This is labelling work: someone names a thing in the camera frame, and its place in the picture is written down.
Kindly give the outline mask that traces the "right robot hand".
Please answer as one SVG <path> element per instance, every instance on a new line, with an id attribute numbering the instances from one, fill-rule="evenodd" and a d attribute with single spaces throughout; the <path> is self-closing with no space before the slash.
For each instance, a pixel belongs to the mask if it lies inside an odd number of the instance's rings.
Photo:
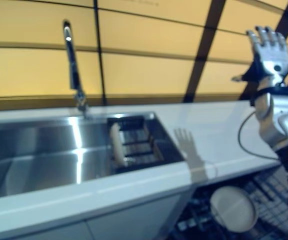
<path id="1" fill-rule="evenodd" d="M 248 70 L 231 78 L 234 82 L 261 83 L 265 79 L 281 84 L 288 72 L 288 46 L 280 32 L 269 26 L 255 27 L 256 31 L 247 30 L 253 60 Z"/>

